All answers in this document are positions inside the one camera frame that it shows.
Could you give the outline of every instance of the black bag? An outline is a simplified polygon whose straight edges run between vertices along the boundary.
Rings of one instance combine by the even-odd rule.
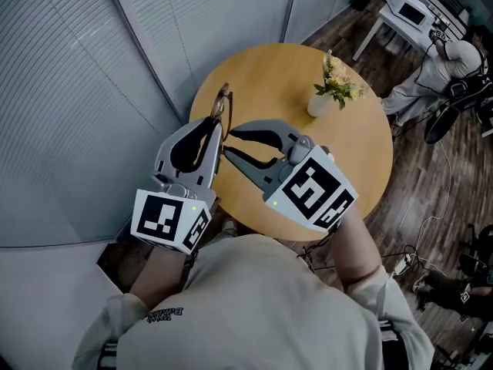
[[[448,85],[448,95],[451,99],[463,99],[482,92],[491,83],[489,76],[485,73],[485,58],[478,49],[481,57],[481,65],[462,79],[453,78]]]

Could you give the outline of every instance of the microwave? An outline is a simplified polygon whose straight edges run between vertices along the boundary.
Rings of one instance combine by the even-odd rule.
[[[434,15],[419,0],[387,0],[392,13],[398,18],[426,32],[434,21]]]

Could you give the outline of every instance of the wooden floor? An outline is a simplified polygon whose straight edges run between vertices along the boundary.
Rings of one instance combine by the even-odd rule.
[[[363,41],[383,5],[372,0],[362,12],[350,10],[324,26],[305,44],[324,51],[332,49],[355,69],[373,88],[378,96],[385,97],[393,86],[407,78],[421,63],[421,57],[405,47],[397,55],[385,49],[391,32],[382,29],[370,42],[357,62],[351,56]],[[394,166],[391,178],[381,202],[366,218],[365,223],[377,242],[382,255],[402,252],[405,244],[416,244],[420,226],[429,216],[441,215],[447,203],[449,168],[451,164],[451,192],[448,207],[441,220],[429,220],[424,226],[418,247],[420,257],[428,259],[449,276],[458,276],[456,270],[460,249],[458,241],[464,239],[468,223],[477,228],[493,224],[493,143],[482,139],[477,120],[471,113],[464,113],[452,131],[440,145],[428,146],[423,141],[424,126],[418,125],[394,141]],[[128,287],[145,263],[149,248],[135,244],[120,244],[106,256],[106,270],[114,281]],[[284,242],[301,253],[308,243]],[[332,264],[330,245],[313,252],[315,267]],[[399,257],[386,257],[384,265],[391,271]],[[339,286],[334,269],[316,271],[322,281]],[[425,313],[415,311],[414,295],[410,286],[418,274],[406,273],[397,280],[414,310],[419,324],[432,342],[449,351],[462,353],[481,329],[482,322],[468,320],[461,323],[458,314],[434,305]]]

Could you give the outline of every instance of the white table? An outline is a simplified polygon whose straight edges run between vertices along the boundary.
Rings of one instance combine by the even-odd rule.
[[[413,47],[415,47],[418,51],[425,53],[428,47],[431,45],[431,40],[428,37],[428,33],[430,32],[431,26],[429,29],[425,29],[424,32],[419,31],[414,26],[409,25],[406,21],[395,16],[391,8],[386,4],[379,12],[378,19],[368,32],[367,36],[363,40],[360,45],[360,48],[357,49],[356,53],[353,55],[353,60],[356,61],[360,57],[361,53],[363,53],[364,49],[367,47],[370,40],[377,33],[378,29],[386,24],[390,26],[398,35],[400,35],[404,40],[409,42]],[[437,49],[433,46],[428,50],[428,55],[431,57],[435,57],[437,55]]]

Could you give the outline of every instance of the person's hand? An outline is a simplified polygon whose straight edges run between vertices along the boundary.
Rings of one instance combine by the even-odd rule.
[[[185,258],[185,254],[154,248],[130,293],[152,310],[180,290]]]
[[[472,288],[469,294],[473,294],[474,296],[489,296],[492,291],[492,287],[476,287]]]
[[[382,260],[377,246],[364,226],[356,204],[340,219],[340,226],[330,239],[332,258],[344,287],[372,275]]]
[[[435,32],[433,29],[430,30],[430,32],[428,33],[428,37],[430,38],[431,42],[433,42],[434,44],[438,40],[438,37],[435,35]]]

